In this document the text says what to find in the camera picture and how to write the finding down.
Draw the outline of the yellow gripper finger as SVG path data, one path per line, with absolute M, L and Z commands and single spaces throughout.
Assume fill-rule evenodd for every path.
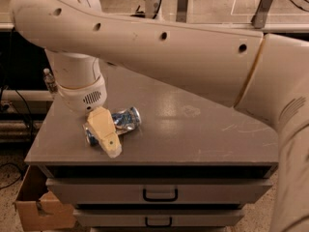
M 87 118 L 90 132 L 109 158 L 116 158 L 122 152 L 122 145 L 108 109 L 97 107 Z

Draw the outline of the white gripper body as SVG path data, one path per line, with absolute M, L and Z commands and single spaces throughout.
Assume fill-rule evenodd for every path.
M 72 111 L 87 114 L 99 106 L 103 106 L 107 99 L 105 81 L 102 75 L 90 86 L 68 89 L 60 86 L 59 94 L 64 104 Z

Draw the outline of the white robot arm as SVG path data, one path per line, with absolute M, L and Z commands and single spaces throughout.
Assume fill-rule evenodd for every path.
M 99 0 L 11 0 L 27 41 L 97 57 L 231 106 L 279 137 L 277 197 L 269 232 L 308 232 L 309 51 L 302 40 L 105 14 Z

